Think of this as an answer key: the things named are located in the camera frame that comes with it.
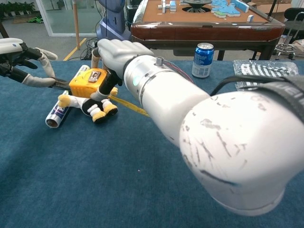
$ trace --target floor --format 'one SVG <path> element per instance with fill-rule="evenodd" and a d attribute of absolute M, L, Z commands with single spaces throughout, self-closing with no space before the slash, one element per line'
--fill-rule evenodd
<path fill-rule="evenodd" d="M 36 23 L 20 23 L 14 24 L 13 19 L 3 20 L 3 26 L 6 29 L 8 35 L 11 38 L 22 39 L 28 47 L 38 47 L 49 50 L 58 55 L 58 60 L 63 60 L 75 47 L 75 37 L 49 37 L 44 24 Z M 73 60 L 79 60 L 80 54 L 86 49 L 84 43 L 80 50 L 77 50 L 70 58 Z M 176 57 L 173 55 L 172 50 L 153 50 L 156 56 L 162 56 L 167 60 L 192 60 L 193 57 Z M 253 55 L 253 51 L 226 51 L 224 60 L 235 59 L 250 59 Z M 218 52 L 215 52 L 214 59 L 217 59 Z M 288 60 L 287 56 L 280 56 L 280 59 Z"/>

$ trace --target yellow tape measure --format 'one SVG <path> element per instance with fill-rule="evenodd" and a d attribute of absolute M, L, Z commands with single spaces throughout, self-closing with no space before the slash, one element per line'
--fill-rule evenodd
<path fill-rule="evenodd" d="M 120 99 L 120 98 L 118 98 L 116 96 L 112 96 L 112 95 L 109 95 L 109 98 L 111 100 L 114 100 L 114 101 L 118 102 L 118 103 L 121 103 L 122 105 L 126 106 L 127 108 L 132 109 L 133 111 L 135 111 L 137 113 L 140 113 L 142 115 L 145 115 L 145 116 L 149 117 L 149 115 L 147 114 L 147 112 L 144 109 L 142 109 L 140 107 L 137 107 L 136 105 L 134 105 L 134 104 L 132 104 L 130 102 L 127 102 L 127 101 L 125 101 L 123 99 Z"/>

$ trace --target blue carpet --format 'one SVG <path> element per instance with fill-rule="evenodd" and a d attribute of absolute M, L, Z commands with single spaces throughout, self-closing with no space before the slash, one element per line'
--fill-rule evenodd
<path fill-rule="evenodd" d="M 191 61 L 174 63 L 191 73 Z M 303 74 L 304 64 L 295 63 Z M 52 64 L 67 80 L 90 65 Z M 27 71 L 44 76 L 42 68 Z M 194 81 L 209 93 L 230 75 L 232 62 L 215 61 L 210 77 Z M 0 81 L 0 228 L 304 227 L 304 173 L 272 212 L 238 216 L 210 197 L 151 119 L 118 104 L 117 116 L 102 125 L 71 109 L 50 129 L 44 121 L 60 91 Z M 138 104 L 124 86 L 118 96 Z"/>

